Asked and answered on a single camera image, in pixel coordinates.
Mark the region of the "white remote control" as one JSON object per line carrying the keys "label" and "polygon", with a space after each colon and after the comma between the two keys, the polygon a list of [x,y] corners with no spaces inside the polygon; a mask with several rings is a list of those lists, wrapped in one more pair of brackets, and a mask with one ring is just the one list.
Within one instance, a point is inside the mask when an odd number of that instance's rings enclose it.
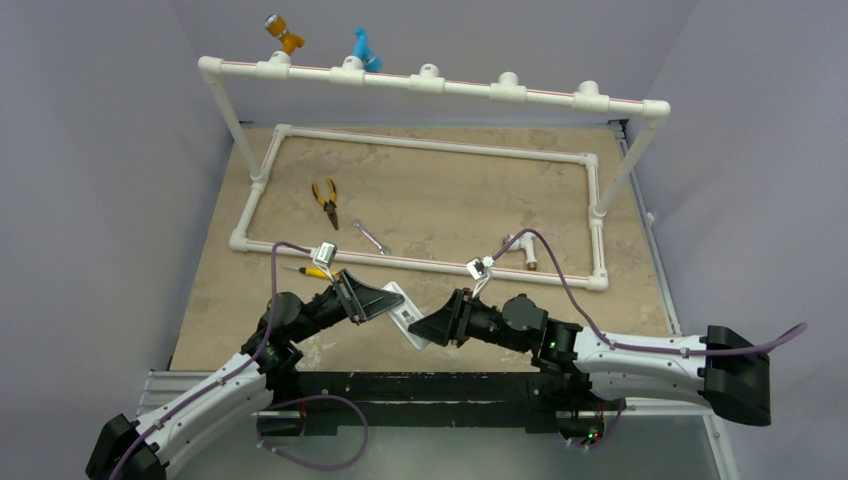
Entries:
{"label": "white remote control", "polygon": [[409,330],[412,324],[424,317],[420,309],[397,282],[388,282],[383,286],[383,289],[398,294],[403,298],[403,302],[389,309],[387,315],[416,350],[424,350],[430,344],[430,341]]}

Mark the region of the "aluminium extrusion rail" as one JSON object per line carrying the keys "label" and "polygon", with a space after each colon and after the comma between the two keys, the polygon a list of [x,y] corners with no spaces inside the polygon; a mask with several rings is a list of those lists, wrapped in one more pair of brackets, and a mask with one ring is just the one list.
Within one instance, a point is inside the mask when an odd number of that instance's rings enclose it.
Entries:
{"label": "aluminium extrusion rail", "polygon": [[[155,371],[148,373],[141,399],[134,416],[156,410],[198,385],[209,375],[207,371]],[[366,400],[366,403],[388,405],[459,404],[460,400],[424,399],[412,400]],[[705,406],[673,400],[628,397],[624,415],[636,416],[707,416],[713,412]]]}

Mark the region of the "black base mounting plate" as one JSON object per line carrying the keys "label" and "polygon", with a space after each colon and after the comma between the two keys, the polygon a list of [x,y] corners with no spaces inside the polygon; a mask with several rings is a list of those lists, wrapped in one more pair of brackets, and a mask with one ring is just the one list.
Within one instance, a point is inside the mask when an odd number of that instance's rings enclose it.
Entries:
{"label": "black base mounting plate", "polygon": [[329,436],[342,427],[508,428],[595,442],[603,400],[578,375],[529,372],[293,372],[262,381],[271,394],[258,415],[263,435]]}

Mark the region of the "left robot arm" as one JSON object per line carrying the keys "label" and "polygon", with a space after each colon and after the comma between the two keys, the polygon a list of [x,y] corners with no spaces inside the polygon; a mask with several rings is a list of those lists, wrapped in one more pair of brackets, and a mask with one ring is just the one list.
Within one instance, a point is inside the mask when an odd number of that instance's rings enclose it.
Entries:
{"label": "left robot arm", "polygon": [[297,399],[297,343],[343,320],[359,324],[404,305],[397,289],[366,285],[340,271],[305,302],[273,291],[257,330],[218,370],[156,410],[123,414],[102,428],[85,474],[90,479],[174,479],[205,447],[242,419]]}

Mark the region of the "silver open-end wrench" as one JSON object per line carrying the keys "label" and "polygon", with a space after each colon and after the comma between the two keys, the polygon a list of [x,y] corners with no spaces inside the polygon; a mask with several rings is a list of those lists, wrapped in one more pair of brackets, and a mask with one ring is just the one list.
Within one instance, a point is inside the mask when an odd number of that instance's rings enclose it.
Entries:
{"label": "silver open-end wrench", "polygon": [[352,220],[352,226],[357,229],[369,242],[375,245],[379,253],[384,256],[391,254],[391,249],[383,242],[379,241],[358,218]]}

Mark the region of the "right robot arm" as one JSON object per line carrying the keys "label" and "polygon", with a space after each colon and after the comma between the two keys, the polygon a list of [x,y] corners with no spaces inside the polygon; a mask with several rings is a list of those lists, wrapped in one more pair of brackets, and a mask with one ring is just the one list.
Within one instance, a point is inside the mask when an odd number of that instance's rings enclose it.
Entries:
{"label": "right robot arm", "polygon": [[541,372],[564,376],[561,392],[576,407],[653,398],[709,407],[737,424],[771,423],[770,358],[727,327],[684,337],[595,333],[550,317],[524,294],[497,308],[457,289],[408,330],[440,346],[474,339],[529,353]]}

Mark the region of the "yellow handled screwdriver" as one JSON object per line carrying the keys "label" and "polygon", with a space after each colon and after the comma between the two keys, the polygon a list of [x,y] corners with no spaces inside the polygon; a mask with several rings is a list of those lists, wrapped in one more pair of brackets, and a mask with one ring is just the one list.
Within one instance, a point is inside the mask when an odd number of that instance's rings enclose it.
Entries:
{"label": "yellow handled screwdriver", "polygon": [[325,270],[322,270],[322,269],[317,268],[317,267],[284,266],[284,269],[291,270],[293,272],[297,272],[297,273],[304,275],[304,276],[307,276],[307,277],[312,277],[312,278],[317,278],[317,279],[322,279],[322,280],[329,280],[330,278],[337,275],[337,272],[335,272],[335,271],[325,271]]}

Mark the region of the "yellow handled pliers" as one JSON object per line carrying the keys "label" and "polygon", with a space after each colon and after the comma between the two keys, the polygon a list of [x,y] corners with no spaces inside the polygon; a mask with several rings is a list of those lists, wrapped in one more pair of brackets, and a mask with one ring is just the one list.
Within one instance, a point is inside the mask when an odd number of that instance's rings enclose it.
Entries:
{"label": "yellow handled pliers", "polygon": [[335,231],[339,230],[339,221],[337,214],[337,187],[332,178],[327,177],[326,183],[330,188],[330,193],[328,196],[323,196],[320,191],[320,186],[317,181],[312,182],[311,190],[314,199],[318,202],[318,204],[322,207],[322,210],[327,215],[333,229]]}

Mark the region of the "white PVC tap fitting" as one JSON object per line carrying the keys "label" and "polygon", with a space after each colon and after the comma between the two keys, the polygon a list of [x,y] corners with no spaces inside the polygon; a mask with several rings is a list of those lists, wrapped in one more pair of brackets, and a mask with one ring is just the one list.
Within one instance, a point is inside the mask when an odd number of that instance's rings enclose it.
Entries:
{"label": "white PVC tap fitting", "polygon": [[525,254],[525,268],[528,271],[536,271],[538,269],[538,260],[535,255],[535,238],[535,234],[526,232],[520,236],[506,235],[503,239],[503,245],[508,251],[522,251]]}

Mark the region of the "white PVC pipe frame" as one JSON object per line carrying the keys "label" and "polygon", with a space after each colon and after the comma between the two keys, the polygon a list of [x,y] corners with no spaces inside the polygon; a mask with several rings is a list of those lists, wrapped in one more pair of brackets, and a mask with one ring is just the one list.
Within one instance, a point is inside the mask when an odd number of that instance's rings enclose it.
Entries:
{"label": "white PVC pipe frame", "polygon": [[[476,154],[498,158],[527,161],[547,161],[580,165],[585,168],[588,182],[588,231],[591,249],[592,271],[588,276],[564,276],[570,286],[589,291],[604,291],[609,286],[606,255],[604,250],[605,216],[613,201],[623,189],[643,152],[654,138],[656,131],[667,121],[671,106],[661,100],[625,100],[601,94],[594,81],[584,81],[573,93],[530,89],[520,84],[513,72],[505,72],[491,84],[447,80],[433,64],[423,65],[419,72],[410,75],[370,73],[362,62],[349,56],[340,66],[332,68],[295,66],[290,57],[276,52],[271,59],[259,62],[229,61],[217,57],[203,56],[198,68],[210,87],[216,104],[233,136],[237,150],[245,159],[251,180],[245,206],[233,228],[228,246],[237,252],[268,253],[268,242],[253,240],[247,231],[266,187],[270,182],[271,170],[284,140],[300,137],[307,139],[339,141],[364,145],[400,147],[440,153]],[[288,124],[278,124],[268,149],[262,158],[257,157],[250,146],[233,104],[224,85],[227,76],[261,78],[277,81],[309,80],[352,87],[374,87],[410,91],[420,94],[452,94],[483,98],[494,102],[513,104],[540,104],[571,108],[592,114],[624,114],[638,116],[645,121],[645,131],[640,133],[608,187],[600,185],[599,161],[590,153],[557,153],[512,147],[492,147],[481,144],[457,143],[437,140],[417,140],[408,137],[392,137],[363,133],[344,132]]]}

